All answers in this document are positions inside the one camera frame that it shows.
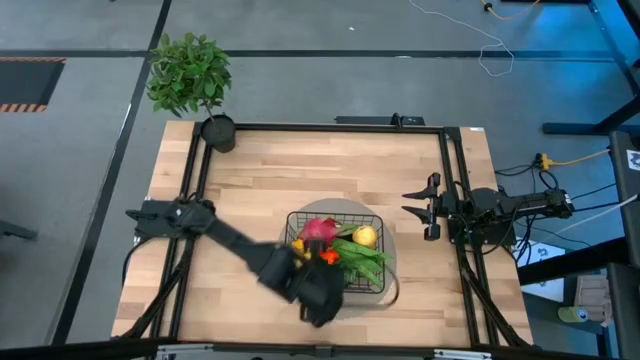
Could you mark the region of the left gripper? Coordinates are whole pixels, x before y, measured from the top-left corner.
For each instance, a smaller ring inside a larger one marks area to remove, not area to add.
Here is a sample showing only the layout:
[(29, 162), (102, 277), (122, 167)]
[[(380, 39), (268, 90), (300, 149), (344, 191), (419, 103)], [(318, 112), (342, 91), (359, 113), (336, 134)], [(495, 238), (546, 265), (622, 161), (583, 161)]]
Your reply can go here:
[(323, 240), (306, 241), (307, 262), (295, 270), (287, 288), (287, 295), (301, 304), (301, 320), (315, 328), (331, 322), (344, 302), (344, 271), (327, 264), (326, 249)]

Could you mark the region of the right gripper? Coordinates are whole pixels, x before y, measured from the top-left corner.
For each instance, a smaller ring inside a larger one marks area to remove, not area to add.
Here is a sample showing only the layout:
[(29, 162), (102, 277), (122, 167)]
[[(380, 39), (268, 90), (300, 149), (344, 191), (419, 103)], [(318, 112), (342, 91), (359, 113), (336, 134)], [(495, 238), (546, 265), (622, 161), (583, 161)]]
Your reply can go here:
[(424, 238), (428, 241), (438, 240), (441, 234), (441, 226), (437, 218), (448, 218), (456, 209), (456, 198), (450, 191), (438, 193), (441, 184), (441, 175), (432, 173), (427, 179), (427, 187), (418, 191), (403, 194), (404, 198), (416, 200), (429, 200), (428, 208), (402, 206), (402, 209), (415, 215), (422, 224), (427, 224)]

